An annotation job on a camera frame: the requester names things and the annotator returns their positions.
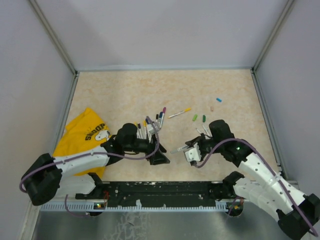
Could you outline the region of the grey cap marker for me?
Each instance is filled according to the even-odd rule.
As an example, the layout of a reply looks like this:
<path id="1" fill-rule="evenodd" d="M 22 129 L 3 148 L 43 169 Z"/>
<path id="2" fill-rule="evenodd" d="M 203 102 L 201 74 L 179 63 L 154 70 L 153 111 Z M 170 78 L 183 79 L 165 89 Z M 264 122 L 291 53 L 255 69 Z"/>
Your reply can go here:
<path id="1" fill-rule="evenodd" d="M 175 154 L 175 153 L 178 153 L 178 152 L 180 152 L 180 151 L 182 151 L 184 149 L 187 149 L 187 148 L 188 148 L 188 146 L 182 146 L 182 147 L 179 147 L 177 149 L 172 150 L 170 153 L 171 154 Z"/>

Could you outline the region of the yellow cap white marker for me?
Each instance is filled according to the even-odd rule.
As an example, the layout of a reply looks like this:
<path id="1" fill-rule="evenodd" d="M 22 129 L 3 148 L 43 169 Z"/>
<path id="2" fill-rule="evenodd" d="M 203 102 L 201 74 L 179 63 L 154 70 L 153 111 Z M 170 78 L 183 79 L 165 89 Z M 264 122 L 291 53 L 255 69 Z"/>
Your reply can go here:
<path id="1" fill-rule="evenodd" d="M 168 119 L 174 118 L 174 117 L 176 117 L 176 116 L 179 116 L 179 115 L 181 115 L 181 114 L 184 114 L 184 113 L 186 113 L 186 112 L 189 112 L 190 110 L 191 110 L 191 108 L 186 108 L 186 109 L 184 109 L 184 110 L 182 110 L 182 111 L 180 111 L 180 112 L 177 112 L 177 113 L 175 113 L 175 114 L 172 114 L 172 115 L 168 116 L 167 118 L 168 118 Z"/>

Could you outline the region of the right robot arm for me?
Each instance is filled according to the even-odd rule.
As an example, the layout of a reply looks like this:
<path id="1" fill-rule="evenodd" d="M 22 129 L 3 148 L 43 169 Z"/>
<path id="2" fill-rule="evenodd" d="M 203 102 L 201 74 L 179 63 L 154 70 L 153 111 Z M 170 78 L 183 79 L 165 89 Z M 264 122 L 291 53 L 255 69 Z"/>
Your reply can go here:
<path id="1" fill-rule="evenodd" d="M 249 200 L 269 214 L 292 240 L 306 234 L 318 237 L 314 228 L 320 221 L 320 199 L 306 195 L 271 168 L 262 155 L 246 140 L 236 138 L 222 119 L 209 124 L 211 136 L 201 133 L 185 142 L 186 160 L 202 168 L 211 155 L 221 154 L 240 171 L 223 179 L 223 192 L 229 198 Z"/>

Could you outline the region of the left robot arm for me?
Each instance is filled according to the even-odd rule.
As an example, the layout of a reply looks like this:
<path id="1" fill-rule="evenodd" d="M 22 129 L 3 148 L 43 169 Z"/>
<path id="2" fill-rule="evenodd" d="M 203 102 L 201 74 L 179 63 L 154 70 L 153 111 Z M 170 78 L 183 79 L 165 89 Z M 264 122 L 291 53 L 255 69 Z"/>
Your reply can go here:
<path id="1" fill-rule="evenodd" d="M 34 206 L 66 196 L 90 195 L 97 199 L 103 195 L 104 186 L 91 171 L 93 168 L 106 167 L 122 159 L 139 160 L 127 156 L 129 152 L 144 154 L 150 165 L 169 164 L 167 151 L 160 144 L 159 126 L 156 123 L 148 126 L 151 140 L 138 138 L 137 131 L 134 124 L 126 123 L 116 135 L 92 149 L 58 157 L 42 154 L 21 177 L 20 191 L 28 194 Z"/>

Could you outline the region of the blue cap yellow end marker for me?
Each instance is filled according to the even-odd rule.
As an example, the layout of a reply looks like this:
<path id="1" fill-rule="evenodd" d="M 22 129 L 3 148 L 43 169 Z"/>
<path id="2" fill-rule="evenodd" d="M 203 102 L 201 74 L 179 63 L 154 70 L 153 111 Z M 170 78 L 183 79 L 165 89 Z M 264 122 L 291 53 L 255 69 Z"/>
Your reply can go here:
<path id="1" fill-rule="evenodd" d="M 142 133 L 142 127 L 141 127 L 141 124 L 138 123 L 137 124 L 137 127 L 138 127 L 138 134 L 139 134 L 139 138 L 140 139 L 144 139 L 144 136 L 143 136 L 143 133 Z"/>

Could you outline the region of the blue cap long marker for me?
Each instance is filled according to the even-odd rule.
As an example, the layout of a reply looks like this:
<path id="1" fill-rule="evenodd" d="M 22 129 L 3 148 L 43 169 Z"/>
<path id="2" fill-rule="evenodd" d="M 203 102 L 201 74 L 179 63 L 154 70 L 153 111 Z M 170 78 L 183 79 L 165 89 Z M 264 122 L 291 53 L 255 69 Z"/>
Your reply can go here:
<path id="1" fill-rule="evenodd" d="M 145 122 L 146 122 L 146 125 L 147 125 L 147 126 L 151 126 L 151 121 L 150 121 L 150 119 L 146 118 L 146 119 L 145 119 Z"/>

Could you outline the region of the dark blue cap marker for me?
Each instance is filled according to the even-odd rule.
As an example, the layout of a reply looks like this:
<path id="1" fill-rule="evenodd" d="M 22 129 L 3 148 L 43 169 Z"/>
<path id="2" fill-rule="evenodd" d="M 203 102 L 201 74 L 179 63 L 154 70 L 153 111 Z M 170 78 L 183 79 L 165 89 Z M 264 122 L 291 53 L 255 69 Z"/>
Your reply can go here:
<path id="1" fill-rule="evenodd" d="M 163 112 L 161 111 L 158 115 L 158 118 L 157 118 L 157 125 L 158 125 L 158 128 L 161 129 L 161 122 L 162 122 L 162 117 L 163 117 Z"/>

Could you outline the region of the yellow snoopy t-shirt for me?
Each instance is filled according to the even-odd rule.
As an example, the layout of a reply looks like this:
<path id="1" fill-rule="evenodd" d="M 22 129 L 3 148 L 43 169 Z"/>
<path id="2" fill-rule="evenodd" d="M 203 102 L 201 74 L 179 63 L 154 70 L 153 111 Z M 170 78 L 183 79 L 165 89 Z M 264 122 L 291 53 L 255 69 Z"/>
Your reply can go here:
<path id="1" fill-rule="evenodd" d="M 88 151 L 108 141 L 111 135 L 105 121 L 87 107 L 65 127 L 53 156 L 62 157 Z"/>

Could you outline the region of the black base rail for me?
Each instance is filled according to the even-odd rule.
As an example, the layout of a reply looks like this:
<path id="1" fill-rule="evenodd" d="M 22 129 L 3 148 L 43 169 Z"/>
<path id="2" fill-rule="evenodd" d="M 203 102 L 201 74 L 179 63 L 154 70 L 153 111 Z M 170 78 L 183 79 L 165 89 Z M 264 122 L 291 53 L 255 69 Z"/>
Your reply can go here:
<path id="1" fill-rule="evenodd" d="M 147 208 L 214 207 L 216 201 L 235 197 L 231 186 L 221 181 L 111 181 L 75 195 L 77 200 L 105 200 L 108 207 L 134 207 L 140 201 Z"/>

